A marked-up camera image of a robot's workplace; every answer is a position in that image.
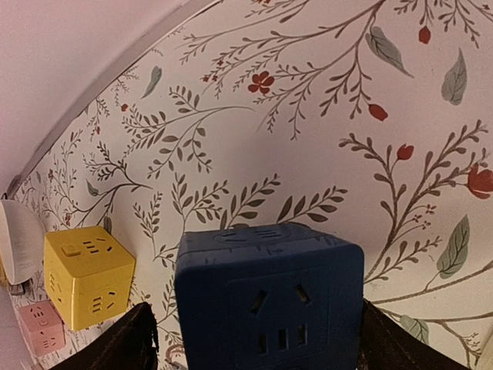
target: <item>white ceiling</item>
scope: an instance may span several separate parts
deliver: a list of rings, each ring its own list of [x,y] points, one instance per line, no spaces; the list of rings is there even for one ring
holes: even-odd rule
[[[0,191],[159,37],[210,0],[1,0]]]

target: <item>gray leaf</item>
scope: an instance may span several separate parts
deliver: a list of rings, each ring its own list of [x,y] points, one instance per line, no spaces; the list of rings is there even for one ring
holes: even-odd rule
[[[147,85],[146,92],[140,99],[144,99],[146,96],[149,96],[154,91],[157,83],[161,80],[161,77],[163,77],[163,70],[160,67],[155,66],[153,68],[153,71],[151,72],[151,80],[149,81],[149,85]]]
[[[111,218],[105,216],[102,225],[104,226],[105,230],[108,231],[108,234],[111,234],[111,231],[113,229],[113,222],[111,221]]]
[[[410,318],[406,314],[403,314],[401,316],[401,325],[405,331],[415,337],[418,341],[422,341],[426,345],[430,344],[430,329],[426,322],[416,318]]]
[[[87,182],[87,190],[89,191],[89,194],[91,194],[93,197],[97,197],[99,195],[99,190],[97,190],[91,183],[86,180]]]
[[[441,95],[445,101],[453,106],[462,103],[465,87],[468,84],[468,72],[465,68],[464,56],[459,49],[459,57],[454,66],[445,74],[444,83],[441,86]]]
[[[389,40],[380,27],[372,27],[370,33],[365,35],[370,50],[384,62],[395,67],[406,76],[414,78],[402,63],[401,52],[396,45]]]
[[[438,258],[437,269],[440,278],[447,279],[464,266],[468,257],[469,234],[469,219],[465,215],[452,231],[444,253]]]

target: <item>red flower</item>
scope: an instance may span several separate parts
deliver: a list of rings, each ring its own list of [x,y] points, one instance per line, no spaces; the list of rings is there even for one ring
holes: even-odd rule
[[[383,109],[378,104],[368,104],[368,111],[374,118],[378,119],[381,122],[385,121],[386,118],[388,117],[388,114],[387,112],[385,112],[385,109]]]
[[[251,93],[256,93],[260,90],[262,94],[267,94],[270,91],[268,86],[274,83],[274,77],[269,76],[268,71],[263,71],[261,74],[253,75],[252,84],[248,86],[248,90]]]
[[[479,164],[475,164],[468,174],[468,189],[479,199],[488,199],[493,192],[493,172],[482,170],[478,172]]]
[[[407,146],[406,144],[403,144],[397,150],[397,159],[398,160],[408,160],[413,156],[413,152],[414,152],[414,146],[412,146],[412,145]]]
[[[418,34],[418,38],[419,38],[419,42],[423,42],[425,45],[427,45],[431,39],[430,29],[427,26],[420,29],[419,34]]]

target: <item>pink power cube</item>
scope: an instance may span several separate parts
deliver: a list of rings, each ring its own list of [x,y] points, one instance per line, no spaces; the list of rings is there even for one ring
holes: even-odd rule
[[[21,307],[18,313],[25,342],[34,355],[43,356],[65,347],[63,323],[50,301]]]

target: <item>blue power cube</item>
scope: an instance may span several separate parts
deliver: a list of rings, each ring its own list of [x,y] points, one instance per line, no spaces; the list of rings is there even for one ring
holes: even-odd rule
[[[354,370],[363,273],[360,247],[299,224],[185,233],[189,370]]]

